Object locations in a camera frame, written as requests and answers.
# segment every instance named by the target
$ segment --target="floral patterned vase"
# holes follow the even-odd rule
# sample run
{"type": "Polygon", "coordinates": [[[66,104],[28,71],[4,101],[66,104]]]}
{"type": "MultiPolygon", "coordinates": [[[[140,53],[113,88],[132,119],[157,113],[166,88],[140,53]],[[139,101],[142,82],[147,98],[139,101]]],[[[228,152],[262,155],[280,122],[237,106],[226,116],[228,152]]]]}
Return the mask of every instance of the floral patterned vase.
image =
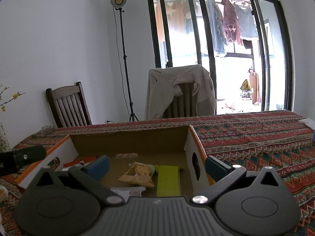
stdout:
{"type": "Polygon", "coordinates": [[[2,123],[0,122],[0,153],[10,152],[11,148],[7,136],[4,132],[2,123]]]}

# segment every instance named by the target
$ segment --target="tripod stand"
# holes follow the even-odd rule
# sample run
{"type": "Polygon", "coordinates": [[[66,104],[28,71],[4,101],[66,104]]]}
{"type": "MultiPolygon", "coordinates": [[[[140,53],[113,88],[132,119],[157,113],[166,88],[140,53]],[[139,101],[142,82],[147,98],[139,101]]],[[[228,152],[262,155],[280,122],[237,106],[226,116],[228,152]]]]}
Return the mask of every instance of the tripod stand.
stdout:
{"type": "Polygon", "coordinates": [[[129,86],[129,78],[128,78],[128,70],[127,70],[127,61],[126,61],[126,53],[125,53],[125,41],[123,39],[123,29],[122,29],[122,12],[124,12],[122,10],[122,8],[115,8],[116,11],[119,11],[119,15],[120,15],[120,28],[121,28],[121,39],[122,39],[122,50],[123,50],[123,61],[125,63],[125,72],[126,72],[126,80],[127,80],[127,88],[128,88],[128,96],[129,96],[129,105],[130,105],[130,117],[129,117],[129,121],[134,121],[134,119],[136,119],[137,121],[138,118],[137,116],[134,114],[133,112],[133,102],[131,101],[131,94],[130,94],[130,86],[129,86]]]}

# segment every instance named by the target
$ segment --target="power cord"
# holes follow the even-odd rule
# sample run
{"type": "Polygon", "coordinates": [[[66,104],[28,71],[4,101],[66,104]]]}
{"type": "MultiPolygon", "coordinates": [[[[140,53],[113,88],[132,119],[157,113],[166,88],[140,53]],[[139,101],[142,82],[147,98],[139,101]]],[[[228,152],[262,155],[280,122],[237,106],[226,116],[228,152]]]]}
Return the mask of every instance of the power cord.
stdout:
{"type": "Polygon", "coordinates": [[[123,88],[123,76],[122,76],[121,62],[120,62],[120,56],[119,56],[118,39],[117,39],[117,23],[116,23],[116,15],[115,15],[115,10],[114,10],[114,7],[113,7],[113,13],[114,13],[114,18],[115,18],[115,28],[116,28],[116,46],[117,46],[117,51],[118,51],[118,60],[119,60],[119,65],[120,65],[121,82],[122,82],[122,92],[123,92],[123,98],[124,98],[125,103],[126,103],[126,107],[127,107],[128,115],[129,115],[129,117],[130,117],[129,108],[128,108],[127,101],[126,101],[126,97],[125,97],[125,90],[124,90],[124,88],[123,88]]]}

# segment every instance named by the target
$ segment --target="sliding glass door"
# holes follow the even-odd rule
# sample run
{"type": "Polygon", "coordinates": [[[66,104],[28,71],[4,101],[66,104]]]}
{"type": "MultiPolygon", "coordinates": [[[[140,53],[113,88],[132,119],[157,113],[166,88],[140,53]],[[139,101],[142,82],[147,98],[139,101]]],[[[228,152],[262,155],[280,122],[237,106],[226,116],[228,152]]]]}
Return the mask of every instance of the sliding glass door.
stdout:
{"type": "Polygon", "coordinates": [[[148,0],[156,67],[201,64],[217,114],[291,109],[292,58],[277,0],[148,0]]]}

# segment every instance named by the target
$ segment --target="patterned tablecloth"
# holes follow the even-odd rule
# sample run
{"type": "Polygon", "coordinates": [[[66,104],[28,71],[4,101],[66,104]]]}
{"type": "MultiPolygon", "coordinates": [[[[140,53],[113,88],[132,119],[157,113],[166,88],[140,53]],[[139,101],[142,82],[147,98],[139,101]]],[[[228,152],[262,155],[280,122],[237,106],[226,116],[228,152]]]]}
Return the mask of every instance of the patterned tablecloth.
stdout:
{"type": "MultiPolygon", "coordinates": [[[[42,144],[49,149],[68,134],[136,131],[191,124],[206,153],[226,164],[240,164],[251,171],[273,166],[301,208],[301,220],[294,235],[311,236],[315,235],[315,145],[311,140],[313,130],[301,124],[300,119],[301,116],[290,111],[271,111],[61,128],[44,137],[32,135],[16,148],[42,144]]],[[[21,235],[12,217],[12,211],[21,197],[14,184],[20,173],[0,177],[0,184],[9,190],[9,198],[0,204],[0,213],[2,224],[10,236],[21,235]]]]}

